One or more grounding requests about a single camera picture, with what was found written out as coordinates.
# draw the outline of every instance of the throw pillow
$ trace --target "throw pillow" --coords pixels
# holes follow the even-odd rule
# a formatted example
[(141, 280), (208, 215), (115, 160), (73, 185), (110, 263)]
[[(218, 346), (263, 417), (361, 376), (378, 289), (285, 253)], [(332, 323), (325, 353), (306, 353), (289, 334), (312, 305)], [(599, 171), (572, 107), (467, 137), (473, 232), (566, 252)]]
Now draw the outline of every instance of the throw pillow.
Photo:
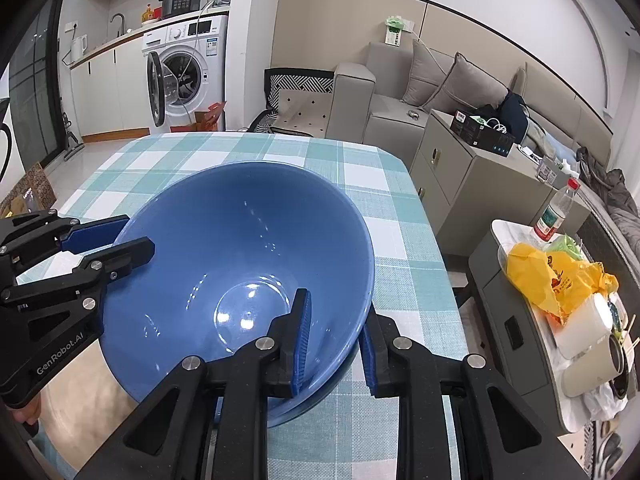
[(457, 110), (471, 113), (488, 104), (497, 110), (507, 92), (507, 87), (500, 81), (457, 53), (447, 77), (422, 109), (427, 113), (432, 109), (446, 114), (454, 114)]
[(451, 65), (453, 65), (451, 56), (433, 49), (431, 49), (431, 53), (433, 56), (420, 41), (414, 40), (414, 61), (411, 64), (411, 72), (409, 72), (409, 83), (402, 98), (402, 101), (408, 105), (422, 106), (425, 104), (444, 81)]

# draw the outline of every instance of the orange item on counter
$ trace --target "orange item on counter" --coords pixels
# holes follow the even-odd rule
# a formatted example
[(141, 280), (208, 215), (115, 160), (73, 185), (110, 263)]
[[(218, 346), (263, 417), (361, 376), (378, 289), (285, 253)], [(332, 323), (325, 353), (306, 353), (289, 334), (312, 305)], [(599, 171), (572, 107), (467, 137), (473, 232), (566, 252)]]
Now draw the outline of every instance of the orange item on counter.
[(213, 103), (208, 112), (196, 112), (196, 122), (186, 126), (171, 126), (171, 132), (216, 132), (218, 119), (225, 109), (226, 102)]
[(142, 13), (142, 23), (154, 18), (154, 12), (151, 10), (151, 4), (146, 4), (146, 10)]

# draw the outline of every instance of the kitchen faucet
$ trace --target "kitchen faucet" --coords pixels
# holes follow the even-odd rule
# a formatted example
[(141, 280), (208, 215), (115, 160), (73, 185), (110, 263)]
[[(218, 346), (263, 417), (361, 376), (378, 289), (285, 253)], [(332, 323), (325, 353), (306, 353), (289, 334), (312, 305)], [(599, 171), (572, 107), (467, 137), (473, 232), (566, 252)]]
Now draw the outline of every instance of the kitchen faucet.
[(116, 16), (120, 16), (122, 18), (122, 24), (120, 25), (120, 31), (118, 32), (118, 36), (124, 36), (124, 15), (120, 12), (116, 12), (110, 19), (109, 23), (113, 23), (113, 19)]

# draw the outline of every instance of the white cabinet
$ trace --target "white cabinet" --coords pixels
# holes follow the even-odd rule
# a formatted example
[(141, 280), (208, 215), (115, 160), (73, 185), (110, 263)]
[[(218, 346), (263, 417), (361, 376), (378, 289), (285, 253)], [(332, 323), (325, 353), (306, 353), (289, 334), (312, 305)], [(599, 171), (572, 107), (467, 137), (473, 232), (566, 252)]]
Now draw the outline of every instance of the white cabinet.
[(146, 128), (152, 123), (142, 42), (143, 38), (137, 38), (115, 49), (118, 99), (124, 130)]
[(81, 135), (92, 133), (93, 128), (90, 63), (88, 61), (71, 70), (71, 91), (74, 97), (78, 132)]
[(82, 136), (122, 129), (114, 51), (108, 50), (71, 70), (71, 88)]
[(122, 129), (122, 115), (118, 98), (114, 50), (107, 50), (90, 60), (92, 116), (94, 133)]
[(153, 125), (142, 43), (127, 41), (71, 69), (81, 135)]

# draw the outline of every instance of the washing machine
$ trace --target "washing machine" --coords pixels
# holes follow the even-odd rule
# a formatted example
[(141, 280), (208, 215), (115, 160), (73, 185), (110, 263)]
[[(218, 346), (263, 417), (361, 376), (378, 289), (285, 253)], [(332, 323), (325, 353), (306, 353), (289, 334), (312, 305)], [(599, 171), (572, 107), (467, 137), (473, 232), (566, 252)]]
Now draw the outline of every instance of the washing machine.
[[(203, 16), (146, 32), (146, 57), (152, 134), (196, 122), (225, 100), (225, 40), (228, 16)], [(218, 121), (224, 130), (224, 114)]]

